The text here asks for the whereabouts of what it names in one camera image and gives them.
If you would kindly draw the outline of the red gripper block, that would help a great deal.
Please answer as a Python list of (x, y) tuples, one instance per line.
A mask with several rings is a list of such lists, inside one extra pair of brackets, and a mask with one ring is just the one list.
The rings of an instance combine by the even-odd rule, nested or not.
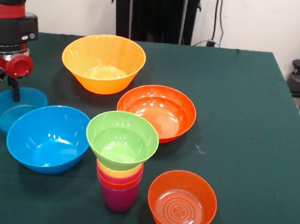
[(0, 54), (0, 70), (8, 76), (14, 102), (20, 102), (19, 83), (16, 78), (28, 76), (34, 67), (32, 59), (26, 54)]

